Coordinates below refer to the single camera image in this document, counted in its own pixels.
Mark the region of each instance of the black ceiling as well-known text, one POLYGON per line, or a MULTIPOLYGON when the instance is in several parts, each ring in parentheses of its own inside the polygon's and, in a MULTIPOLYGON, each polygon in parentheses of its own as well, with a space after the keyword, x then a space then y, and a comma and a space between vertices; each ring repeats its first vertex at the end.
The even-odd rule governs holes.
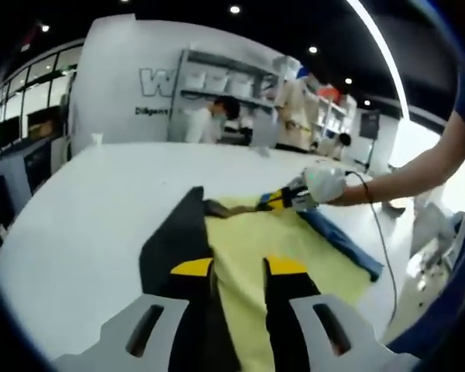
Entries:
MULTIPOLYGON (((391 48, 408 103, 446 119, 456 90, 456 67, 436 31, 405 0, 361 2, 391 48)), ((320 80, 348 91, 359 102, 367 95, 396 99, 381 52, 346 0, 252 3, 105 0, 88 7, 82 2, 49 2, 37 18, 51 25, 50 31, 38 34, 31 49, 19 54, 8 70, 51 47, 86 36, 93 19, 134 12, 138 19, 191 22, 256 40, 298 58, 320 80), (242 12, 231 15, 230 5, 241 6, 242 12), (318 47, 316 55, 308 53, 311 45, 318 47), (344 83, 347 77, 353 79, 350 86, 344 83)))

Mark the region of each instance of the person's arm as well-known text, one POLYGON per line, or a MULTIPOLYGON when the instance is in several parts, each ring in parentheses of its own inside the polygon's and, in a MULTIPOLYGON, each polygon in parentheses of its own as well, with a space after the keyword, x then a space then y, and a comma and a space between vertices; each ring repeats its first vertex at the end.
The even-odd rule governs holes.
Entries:
POLYGON ((186 137, 184 141, 187 143, 200 143, 202 139, 203 129, 205 128, 202 118, 196 112, 188 116, 188 123, 186 128, 186 137))
MULTIPOLYGON (((421 194, 444 184, 465 160, 465 122, 457 112, 450 116, 439 142, 430 150, 393 174, 387 174, 367 183, 372 202, 387 202, 421 194)), ((364 186, 348 187, 332 205, 367 203, 364 186)))

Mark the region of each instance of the white table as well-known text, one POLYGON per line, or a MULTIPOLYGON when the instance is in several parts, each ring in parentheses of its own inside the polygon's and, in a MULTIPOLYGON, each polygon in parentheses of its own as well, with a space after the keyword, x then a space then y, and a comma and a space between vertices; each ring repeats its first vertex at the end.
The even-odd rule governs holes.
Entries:
MULTIPOLYGON (((203 185, 206 198, 259 195, 285 185, 317 159, 277 150, 266 158, 245 147, 197 144, 87 149, 55 173, 15 221, 0 253, 0 288, 47 359, 80 353, 98 341, 103 323, 141 295, 141 247, 191 187, 203 185)), ((368 205, 321 210, 385 264, 368 205)), ((378 213, 399 294, 412 208, 397 220, 378 213)), ((392 298, 385 269, 358 305, 378 337, 391 316, 392 298)))

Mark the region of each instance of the person in white shirt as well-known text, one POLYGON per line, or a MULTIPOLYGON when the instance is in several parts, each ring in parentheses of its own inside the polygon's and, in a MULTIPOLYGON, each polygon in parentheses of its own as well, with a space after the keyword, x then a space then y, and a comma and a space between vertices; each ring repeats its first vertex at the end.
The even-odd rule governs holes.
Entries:
POLYGON ((312 134, 319 120, 317 89, 320 83, 306 69, 301 69, 296 81, 286 81, 275 106, 280 124, 276 148, 307 153, 312 134))
POLYGON ((229 95, 218 97, 209 105, 193 111, 186 123, 187 143, 217 143, 221 128, 226 120, 236 120, 239 116, 239 101, 229 95))
POLYGON ((324 138, 315 152, 322 157, 341 160, 343 149, 348 146, 351 146, 351 136, 348 133, 341 133, 334 138, 324 138))

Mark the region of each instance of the person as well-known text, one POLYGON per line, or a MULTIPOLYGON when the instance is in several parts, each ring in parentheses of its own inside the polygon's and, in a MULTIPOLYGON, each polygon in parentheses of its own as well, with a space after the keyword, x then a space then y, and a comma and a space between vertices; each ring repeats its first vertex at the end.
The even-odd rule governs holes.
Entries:
POLYGON ((320 83, 302 68, 295 81, 286 81, 275 101, 280 124, 276 149, 307 153, 319 120, 317 89, 320 83))
POLYGON ((189 113, 184 141, 187 143, 217 143, 226 120, 239 117, 239 101, 230 95, 189 113))
MULTIPOLYGON (((346 187, 332 205, 358 205, 411 197, 444 184, 465 161, 465 73, 460 73, 456 103, 443 135, 430 150, 393 174, 377 177, 364 185, 346 187)), ((426 313, 388 347, 396 353, 426 357, 452 329, 465 305, 465 239, 448 285, 426 313)))
POLYGON ((343 149, 349 146, 351 146, 351 136, 348 133, 340 133, 333 139, 326 137, 320 141, 316 153, 322 157, 341 160, 343 149))

